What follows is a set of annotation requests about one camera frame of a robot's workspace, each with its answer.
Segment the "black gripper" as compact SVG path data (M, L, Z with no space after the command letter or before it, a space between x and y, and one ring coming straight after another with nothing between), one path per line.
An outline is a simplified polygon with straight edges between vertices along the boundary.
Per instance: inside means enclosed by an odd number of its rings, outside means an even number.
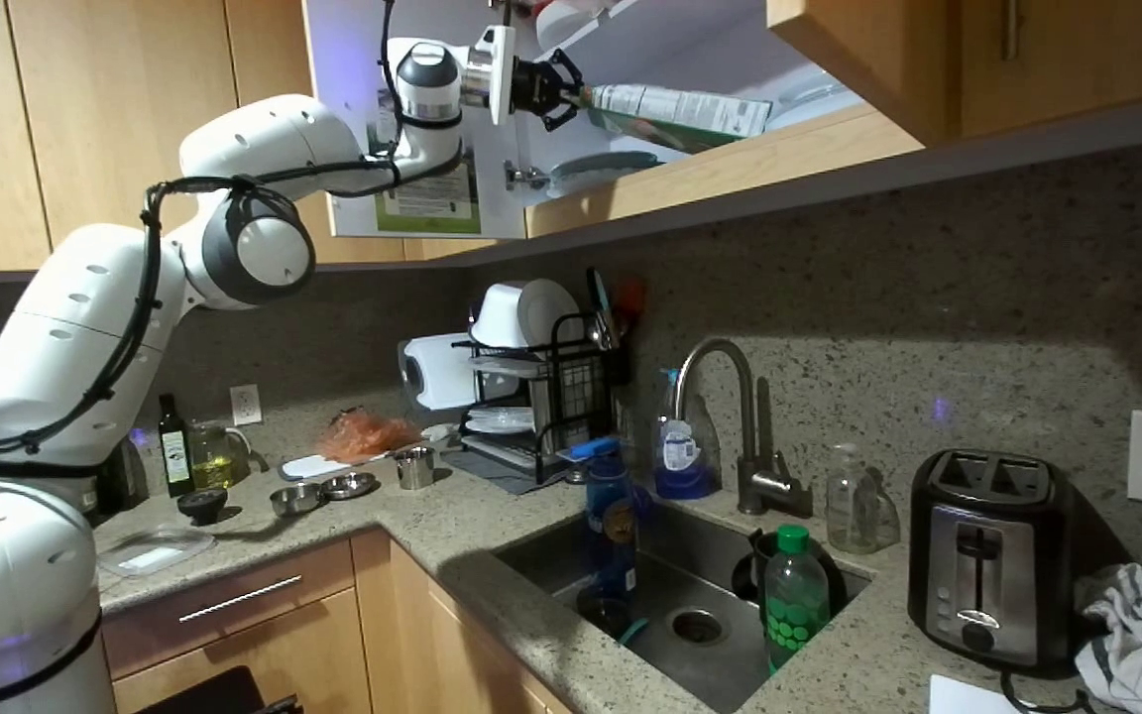
M583 110L573 90L596 90L596 76L579 59L561 52L515 59L512 108L535 115L547 131L567 127Z

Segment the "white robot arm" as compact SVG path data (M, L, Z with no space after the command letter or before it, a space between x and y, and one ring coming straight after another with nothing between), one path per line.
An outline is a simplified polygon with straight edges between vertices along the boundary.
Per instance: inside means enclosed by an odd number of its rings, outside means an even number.
M0 714L113 714L93 535L54 488L132 431L177 323L305 287L305 196L436 179L465 163L470 108L557 127L583 96L567 56L522 59L506 28L469 49L396 35L380 80L396 122L384 151L313 96L247 104L183 141L132 227L92 221L33 275L0 328Z

